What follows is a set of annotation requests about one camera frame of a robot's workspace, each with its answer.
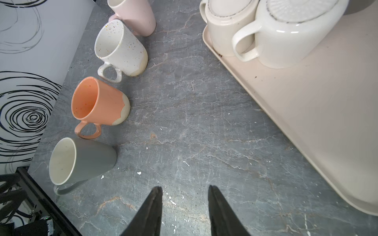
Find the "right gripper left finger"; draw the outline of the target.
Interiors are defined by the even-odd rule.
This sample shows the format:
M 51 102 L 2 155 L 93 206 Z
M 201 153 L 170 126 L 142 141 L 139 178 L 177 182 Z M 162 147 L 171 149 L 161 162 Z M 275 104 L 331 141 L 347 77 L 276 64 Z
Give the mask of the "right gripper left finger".
M 163 190 L 152 188 L 150 194 L 120 236 L 159 236 L 162 216 Z

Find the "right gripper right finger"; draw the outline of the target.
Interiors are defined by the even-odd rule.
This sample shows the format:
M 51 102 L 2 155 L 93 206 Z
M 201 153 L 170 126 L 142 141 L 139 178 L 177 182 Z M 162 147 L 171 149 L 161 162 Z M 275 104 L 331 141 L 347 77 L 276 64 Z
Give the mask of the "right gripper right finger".
M 209 186 L 208 202 L 212 236 L 250 236 L 215 185 Z

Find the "tall grey mug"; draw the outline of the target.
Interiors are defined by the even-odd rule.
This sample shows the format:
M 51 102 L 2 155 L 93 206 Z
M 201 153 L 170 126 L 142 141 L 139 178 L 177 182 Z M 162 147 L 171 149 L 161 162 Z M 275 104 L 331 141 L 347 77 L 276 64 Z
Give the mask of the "tall grey mug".
M 54 147 L 49 176 L 54 193 L 66 195 L 91 178 L 111 170 L 117 161 L 117 152 L 111 146 L 85 139 L 65 137 Z

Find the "orange and cream mug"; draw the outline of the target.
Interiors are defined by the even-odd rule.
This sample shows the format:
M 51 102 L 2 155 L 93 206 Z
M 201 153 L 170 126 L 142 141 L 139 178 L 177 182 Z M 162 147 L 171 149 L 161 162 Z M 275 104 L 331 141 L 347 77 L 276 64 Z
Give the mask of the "orange and cream mug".
M 87 77 L 78 84 L 71 100 L 72 114 L 80 121 L 74 132 L 82 139 L 95 139 L 101 135 L 102 125 L 121 124 L 130 110 L 130 101 L 123 92 L 94 77 Z M 94 124 L 96 131 L 83 135 L 81 131 L 88 124 Z

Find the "speckled cream mug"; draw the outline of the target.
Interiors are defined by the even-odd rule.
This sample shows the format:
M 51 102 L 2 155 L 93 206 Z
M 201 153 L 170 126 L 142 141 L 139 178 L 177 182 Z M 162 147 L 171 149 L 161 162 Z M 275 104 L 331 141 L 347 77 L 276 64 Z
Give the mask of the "speckled cream mug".
M 95 40 L 94 52 L 103 61 L 97 70 L 98 75 L 110 83 L 120 83 L 123 74 L 129 77 L 140 75 L 148 63 L 145 47 L 120 20 L 112 20 L 102 27 Z M 105 76 L 104 71 L 109 67 L 115 69 L 115 79 Z

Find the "white ribbed mug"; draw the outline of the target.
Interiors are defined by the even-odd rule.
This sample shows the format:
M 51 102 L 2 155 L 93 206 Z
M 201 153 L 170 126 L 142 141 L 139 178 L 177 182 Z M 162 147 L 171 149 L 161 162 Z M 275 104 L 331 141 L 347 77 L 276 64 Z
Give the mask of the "white ribbed mug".
M 269 68 L 294 66 L 335 27 L 347 6 L 348 1 L 260 1 L 255 20 L 232 38 L 234 54 Z

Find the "white mug with handle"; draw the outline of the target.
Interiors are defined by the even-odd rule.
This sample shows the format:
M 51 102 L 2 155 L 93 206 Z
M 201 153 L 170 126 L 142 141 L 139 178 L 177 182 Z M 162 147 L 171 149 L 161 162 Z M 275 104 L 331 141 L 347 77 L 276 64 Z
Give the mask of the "white mug with handle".
M 209 0 L 201 1 L 200 14 L 207 24 L 214 50 L 224 56 L 235 56 L 233 36 L 255 20 L 257 0 Z

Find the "pink mug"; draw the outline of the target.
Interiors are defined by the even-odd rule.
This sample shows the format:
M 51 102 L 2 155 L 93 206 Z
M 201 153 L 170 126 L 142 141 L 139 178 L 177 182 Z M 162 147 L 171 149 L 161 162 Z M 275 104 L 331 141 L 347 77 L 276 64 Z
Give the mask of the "pink mug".
M 156 28 L 152 8 L 146 0 L 108 0 L 108 6 L 114 11 L 112 20 L 121 20 L 129 26 L 135 35 L 150 36 Z

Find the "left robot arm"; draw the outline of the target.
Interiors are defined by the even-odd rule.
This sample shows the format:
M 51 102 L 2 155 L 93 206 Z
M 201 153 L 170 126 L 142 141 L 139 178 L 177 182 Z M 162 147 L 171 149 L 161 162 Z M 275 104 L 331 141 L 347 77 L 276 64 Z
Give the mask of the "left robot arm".
M 55 233 L 51 217 L 26 224 L 24 218 L 32 215 L 19 210 L 21 204 L 28 198 L 25 190 L 14 189 L 21 178 L 17 174 L 1 175 L 1 235 L 2 236 L 52 236 Z

